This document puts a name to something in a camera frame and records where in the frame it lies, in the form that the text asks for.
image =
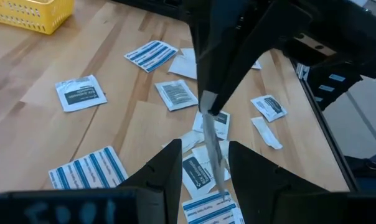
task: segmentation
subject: black label packet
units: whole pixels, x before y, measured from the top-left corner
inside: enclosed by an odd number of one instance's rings
[[[187,172],[197,189],[210,182],[210,177],[206,174],[206,171],[195,157],[191,157],[183,161],[182,168]]]
[[[227,124],[227,119],[228,119],[228,115],[220,112],[219,115],[217,115],[217,117],[215,117],[215,120],[220,122],[220,123],[223,123],[223,124]]]
[[[79,103],[82,101],[99,98],[99,97],[94,87],[90,86],[90,87],[85,87],[79,90],[65,93],[65,98],[68,101],[68,104],[72,105],[74,103]]]
[[[274,99],[272,99],[271,97],[268,97],[268,98],[265,98],[264,101],[270,105],[276,113],[282,113],[282,107],[281,105]]]

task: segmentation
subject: alcohol prep pad packet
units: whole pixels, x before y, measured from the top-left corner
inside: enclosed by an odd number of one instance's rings
[[[268,122],[272,122],[288,114],[285,108],[271,95],[260,96],[250,101],[264,115]]]
[[[231,175],[224,169],[224,180],[231,178]],[[182,159],[182,182],[192,198],[205,195],[215,186],[210,159],[206,155],[197,158],[190,154]]]
[[[232,209],[236,207],[237,204],[227,190],[224,198],[218,191],[215,191],[182,203],[188,224],[233,223]]]
[[[49,176],[58,190],[116,187],[128,178],[112,146],[52,169]]]
[[[165,42],[154,40],[125,54],[125,58],[145,72],[151,72],[167,62],[177,51],[178,49]]]
[[[56,83],[59,100],[65,112],[106,103],[100,84],[93,75]]]
[[[198,104],[198,99],[184,80],[156,83],[155,87],[169,111]]]

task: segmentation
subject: robotic arm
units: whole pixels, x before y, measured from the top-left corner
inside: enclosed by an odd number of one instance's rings
[[[347,0],[185,0],[199,105],[217,115],[256,59],[277,48],[313,68],[376,78],[376,17]]]

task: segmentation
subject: floor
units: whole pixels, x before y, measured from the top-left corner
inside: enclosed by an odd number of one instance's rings
[[[376,15],[376,3],[365,8]],[[369,158],[376,154],[376,79],[363,77],[329,105],[324,116],[343,154]]]

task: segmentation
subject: white label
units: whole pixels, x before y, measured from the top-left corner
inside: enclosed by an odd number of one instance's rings
[[[225,192],[224,199],[216,191],[182,203],[188,224],[231,223],[233,222],[232,209],[236,207],[237,204],[228,191]]]
[[[226,169],[224,170],[224,180],[228,180],[231,178],[231,175]],[[210,163],[200,163],[198,158],[196,158],[193,154],[183,158],[182,182],[192,198],[209,193],[215,186],[215,180]]]
[[[329,78],[336,80],[336,81],[339,81],[339,82],[343,82],[345,80],[344,77],[342,77],[340,75],[335,75],[335,74],[330,75]]]
[[[271,95],[260,96],[250,101],[265,116],[268,122],[272,122],[288,114],[285,108]]]
[[[154,40],[137,50],[125,54],[125,58],[138,65],[145,72],[151,72],[167,62],[176,53],[177,49],[175,47],[165,42]]]
[[[116,187],[128,178],[112,146],[52,169],[49,175],[59,190]]]
[[[198,99],[184,80],[156,83],[155,86],[169,111],[198,104]]]
[[[325,91],[330,91],[330,92],[332,92],[335,89],[333,87],[325,86],[325,85],[320,85],[318,88],[325,90]]]
[[[261,69],[261,65],[260,65],[260,62],[256,61],[252,66],[251,68],[254,68],[254,69]]]
[[[245,224],[240,208],[233,208],[232,215],[233,215],[233,221],[235,222],[234,224]]]
[[[169,72],[197,79],[195,61],[189,60],[183,55],[177,55],[174,58],[169,68]]]
[[[230,117],[231,115],[224,111],[220,111],[219,115],[215,117],[214,128],[217,137],[221,139],[228,138],[228,129],[230,128]],[[192,129],[203,133],[203,116],[199,111],[196,113]]]
[[[203,133],[197,131],[190,131],[185,135],[179,137],[179,139],[181,139],[182,153],[185,153],[189,149],[195,147],[195,145],[205,141],[205,136],[203,135]],[[170,142],[168,142],[167,144],[163,144],[162,147],[164,148],[168,144],[170,144]]]
[[[107,102],[93,75],[56,83],[55,89],[65,112],[81,110]]]
[[[252,118],[251,121],[268,146],[271,146],[274,149],[282,149],[281,143],[275,138],[271,129],[265,123],[263,117]]]

